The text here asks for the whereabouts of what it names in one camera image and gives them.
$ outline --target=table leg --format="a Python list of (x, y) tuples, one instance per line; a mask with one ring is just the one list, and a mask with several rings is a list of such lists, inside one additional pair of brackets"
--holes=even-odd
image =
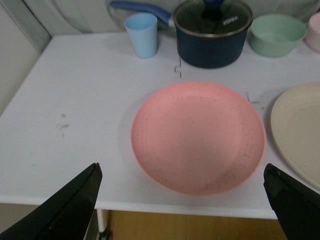
[(112, 232), (108, 229), (108, 210), (97, 209), (96, 210), (98, 219), (99, 239), (100, 240), (111, 240)]

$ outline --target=tabletop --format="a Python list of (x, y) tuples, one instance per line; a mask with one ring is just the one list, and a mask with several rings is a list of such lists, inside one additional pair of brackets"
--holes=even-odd
[[(319, 77), (320, 54), (304, 42), (287, 56), (269, 58), (246, 41), (234, 63), (202, 69), (180, 59), (174, 32), (161, 32), (157, 54), (147, 59), (136, 57), (125, 32), (54, 36), (0, 117), (0, 202), (40, 205), (91, 163), (100, 163), (98, 209), (276, 219), (263, 186), (267, 163), (314, 188), (279, 154), (271, 110), (284, 91)], [(141, 104), (185, 81), (235, 90), (264, 122), (261, 165), (226, 193), (189, 196), (166, 189), (133, 154), (130, 131)]]

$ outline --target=wall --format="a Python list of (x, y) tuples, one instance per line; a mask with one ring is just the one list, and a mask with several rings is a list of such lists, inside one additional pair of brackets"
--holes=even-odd
[[(39, 56), (0, 4), (0, 115)], [(0, 233), (33, 209), (35, 206), (0, 203)]]
[(0, 115), (39, 56), (0, 4)]

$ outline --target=light blue cup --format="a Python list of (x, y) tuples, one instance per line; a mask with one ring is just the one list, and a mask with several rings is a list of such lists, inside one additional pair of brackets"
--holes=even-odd
[(139, 58), (150, 58), (158, 50), (157, 17), (151, 13), (136, 13), (126, 19), (124, 26)]

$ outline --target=bowl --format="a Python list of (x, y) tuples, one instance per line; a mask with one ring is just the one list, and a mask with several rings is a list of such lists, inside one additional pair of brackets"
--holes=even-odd
[(309, 47), (320, 52), (320, 12), (310, 18), (304, 41)]
[(265, 148), (264, 124), (237, 92), (212, 82), (187, 81), (149, 97), (132, 124), (141, 168), (172, 191), (208, 196), (248, 180)]
[(282, 57), (289, 54), (306, 36), (307, 27), (284, 14), (267, 14), (253, 20), (249, 44), (258, 54)]

